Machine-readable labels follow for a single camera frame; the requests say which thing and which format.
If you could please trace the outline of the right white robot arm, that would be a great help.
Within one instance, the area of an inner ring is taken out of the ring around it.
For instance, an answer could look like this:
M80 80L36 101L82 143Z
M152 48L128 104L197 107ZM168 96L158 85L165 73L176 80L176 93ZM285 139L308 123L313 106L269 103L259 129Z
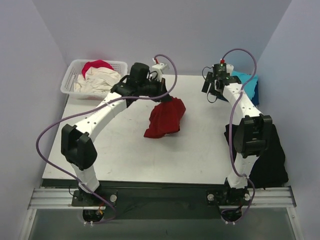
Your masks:
M231 105L227 138L231 172L221 192L222 200L227 204L238 199L249 201L252 198L248 193L250 174L269 148L273 120L254 106L239 77L230 74L229 65L223 60L212 65L201 91L223 98Z

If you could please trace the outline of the dark red t-shirt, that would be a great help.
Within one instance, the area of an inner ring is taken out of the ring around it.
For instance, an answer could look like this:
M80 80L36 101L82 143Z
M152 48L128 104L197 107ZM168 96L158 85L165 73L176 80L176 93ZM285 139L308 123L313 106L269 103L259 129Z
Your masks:
M186 107L180 98L173 97L171 101L159 103L150 113L149 127L145 130L144 137L159 139L179 132L185 112Z

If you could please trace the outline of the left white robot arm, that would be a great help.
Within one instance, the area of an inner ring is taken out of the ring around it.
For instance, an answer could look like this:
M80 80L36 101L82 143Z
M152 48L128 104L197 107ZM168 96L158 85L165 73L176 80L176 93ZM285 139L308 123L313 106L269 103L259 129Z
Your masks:
M90 206L101 201L98 191L100 183L96 177L94 162L98 153L94 141L106 125L116 115L127 109L137 97L157 97L166 93L165 79L162 77L166 63L156 63L152 67L136 62L115 85L97 111L74 125L66 124L61 130L61 153L71 164L79 179L78 187L84 192L83 200Z

